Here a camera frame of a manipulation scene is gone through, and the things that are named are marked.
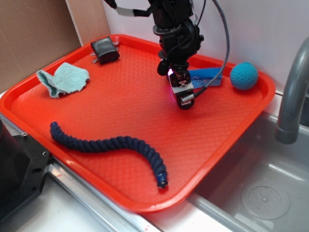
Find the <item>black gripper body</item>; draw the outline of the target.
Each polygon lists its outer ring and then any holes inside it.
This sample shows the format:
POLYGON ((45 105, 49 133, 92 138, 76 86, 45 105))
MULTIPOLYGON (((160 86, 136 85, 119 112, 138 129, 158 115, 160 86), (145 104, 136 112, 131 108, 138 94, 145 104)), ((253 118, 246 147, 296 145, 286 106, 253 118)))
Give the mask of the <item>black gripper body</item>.
POLYGON ((204 41, 199 27, 191 19, 186 19, 170 29, 153 28, 154 34, 159 36, 161 51, 160 66, 186 66, 188 59, 195 55, 204 41))

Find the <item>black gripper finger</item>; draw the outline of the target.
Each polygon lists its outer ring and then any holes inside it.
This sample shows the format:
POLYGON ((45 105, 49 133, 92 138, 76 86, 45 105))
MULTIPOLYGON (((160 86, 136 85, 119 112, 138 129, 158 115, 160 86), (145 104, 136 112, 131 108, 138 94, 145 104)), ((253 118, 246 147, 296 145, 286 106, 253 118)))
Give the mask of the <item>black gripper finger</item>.
POLYGON ((185 66, 172 66, 172 82, 187 81, 190 82, 190 74, 185 66))
POLYGON ((170 70, 169 60, 162 60, 159 62, 158 67, 157 67, 157 73, 159 75, 167 75, 169 70, 170 70))

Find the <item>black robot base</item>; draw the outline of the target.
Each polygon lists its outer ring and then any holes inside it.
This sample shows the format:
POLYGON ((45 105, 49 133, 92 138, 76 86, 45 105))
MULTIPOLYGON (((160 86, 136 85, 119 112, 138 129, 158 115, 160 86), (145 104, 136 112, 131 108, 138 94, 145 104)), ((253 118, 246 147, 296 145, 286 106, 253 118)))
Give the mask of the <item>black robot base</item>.
POLYGON ((11 135, 0 123, 0 222, 38 197, 51 154, 30 135, 11 135))

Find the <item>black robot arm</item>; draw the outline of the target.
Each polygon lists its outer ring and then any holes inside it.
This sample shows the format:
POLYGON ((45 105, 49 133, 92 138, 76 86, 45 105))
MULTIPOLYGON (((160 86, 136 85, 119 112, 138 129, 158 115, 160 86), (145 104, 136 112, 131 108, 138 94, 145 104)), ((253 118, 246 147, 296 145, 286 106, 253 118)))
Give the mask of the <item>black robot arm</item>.
POLYGON ((119 7, 114 0, 105 1, 119 15, 133 17, 153 16, 153 32, 159 36, 161 61, 157 72, 168 76, 173 87, 191 82, 188 59, 195 55, 204 41, 196 23, 191 20, 193 4, 189 0, 150 0, 147 10, 119 7))

